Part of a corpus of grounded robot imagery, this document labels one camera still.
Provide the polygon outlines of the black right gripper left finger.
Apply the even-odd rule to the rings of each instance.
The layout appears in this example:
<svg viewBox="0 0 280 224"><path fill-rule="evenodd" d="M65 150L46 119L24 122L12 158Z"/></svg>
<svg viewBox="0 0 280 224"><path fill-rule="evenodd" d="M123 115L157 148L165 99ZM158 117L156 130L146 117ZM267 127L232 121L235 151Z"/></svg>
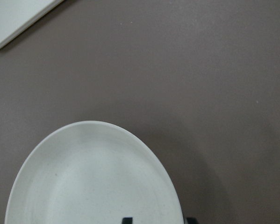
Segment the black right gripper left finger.
<svg viewBox="0 0 280 224"><path fill-rule="evenodd" d="M122 224L133 224L133 217L124 217L122 219Z"/></svg>

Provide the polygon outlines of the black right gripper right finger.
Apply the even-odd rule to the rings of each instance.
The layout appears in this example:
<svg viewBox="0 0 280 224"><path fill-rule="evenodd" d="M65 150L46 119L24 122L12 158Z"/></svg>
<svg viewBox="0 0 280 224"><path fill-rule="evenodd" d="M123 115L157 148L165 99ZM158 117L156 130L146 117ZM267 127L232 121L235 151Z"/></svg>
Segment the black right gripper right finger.
<svg viewBox="0 0 280 224"><path fill-rule="evenodd" d="M186 224L198 224L198 221L194 217L186 217L185 223Z"/></svg>

